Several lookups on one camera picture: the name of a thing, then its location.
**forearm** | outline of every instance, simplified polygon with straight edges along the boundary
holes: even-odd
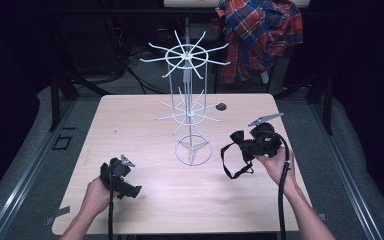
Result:
[[[310,206],[298,185],[288,186],[285,196],[292,206],[301,239],[335,239],[317,213]]]
[[[86,236],[87,230],[94,220],[93,216],[88,216],[84,212],[80,211],[77,216],[73,219],[68,226],[67,230],[65,230],[64,234],[60,239],[65,240],[77,240],[84,239]]]

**plaid shirt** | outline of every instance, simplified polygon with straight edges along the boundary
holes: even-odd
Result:
[[[238,83],[267,71],[285,48],[302,43],[302,18],[289,0],[221,0],[229,43],[222,83]]]

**camera strap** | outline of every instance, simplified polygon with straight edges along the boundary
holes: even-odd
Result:
[[[236,179],[243,173],[254,173],[254,170],[252,169],[252,162],[251,160],[254,159],[254,156],[246,151],[244,151],[245,146],[252,143],[252,140],[244,140],[244,131],[236,131],[230,135],[230,138],[233,140],[233,143],[226,145],[224,148],[221,149],[221,160],[223,162],[223,169],[226,175],[230,179]],[[245,162],[245,167],[243,167],[241,170],[235,173],[235,175],[232,176],[229,169],[227,169],[226,165],[224,164],[224,153],[227,149],[229,149],[230,146],[233,144],[238,144],[239,148],[242,151],[242,157]]]

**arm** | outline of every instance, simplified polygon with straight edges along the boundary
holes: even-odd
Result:
[[[282,169],[285,164],[285,148],[280,148],[277,155],[268,158],[265,156],[255,156],[264,167],[266,167],[269,176],[276,184],[279,184]],[[302,239],[335,239],[323,221],[311,208],[309,202],[302,193],[301,188],[295,179],[294,155],[290,153],[291,164],[285,180],[284,194],[292,206],[298,228]]]
[[[83,239],[95,217],[107,208],[109,201],[110,192],[102,184],[101,179],[99,177],[93,179],[87,186],[79,213],[60,239]]]

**white wire rack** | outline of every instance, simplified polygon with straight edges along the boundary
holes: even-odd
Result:
[[[168,72],[163,75],[163,78],[169,78],[170,82],[170,93],[171,93],[171,104],[164,103],[160,101],[162,104],[171,108],[172,112],[170,116],[157,118],[158,120],[173,118],[178,123],[178,127],[174,131],[173,135],[175,135],[182,126],[186,126],[189,128],[189,134],[180,138],[175,146],[175,154],[176,157],[189,166],[197,166],[207,162],[213,152],[213,148],[211,142],[203,136],[201,130],[198,125],[204,121],[205,119],[209,119],[212,121],[221,121],[218,119],[210,118],[207,116],[207,109],[216,106],[217,104],[213,104],[207,106],[207,75],[208,75],[208,63],[218,64],[218,65],[227,65],[229,63],[222,63],[217,61],[212,61],[209,59],[209,52],[214,52],[217,50],[221,50],[227,47],[227,44],[213,48],[210,50],[206,50],[203,47],[199,46],[199,43],[204,39],[205,32],[202,34],[201,38],[196,42],[196,44],[190,44],[189,39],[189,29],[188,24],[186,24],[186,43],[182,43],[175,31],[175,36],[177,42],[179,43],[177,46],[173,48],[165,48],[160,46],[149,44],[151,47],[164,50],[165,55],[163,58],[156,59],[141,59],[143,62],[156,62],[156,61],[166,61]],[[201,76],[198,72],[198,68],[205,67],[205,77]],[[181,96],[181,102],[175,104],[174,102],[174,94],[173,94],[173,84],[171,74],[174,70],[181,69],[183,70],[183,87],[182,90],[179,87],[179,93]],[[199,79],[204,79],[204,89],[201,91],[201,94],[196,99],[193,99],[192,95],[192,86],[193,86],[193,73]],[[196,153],[200,151],[199,158],[196,159]]]

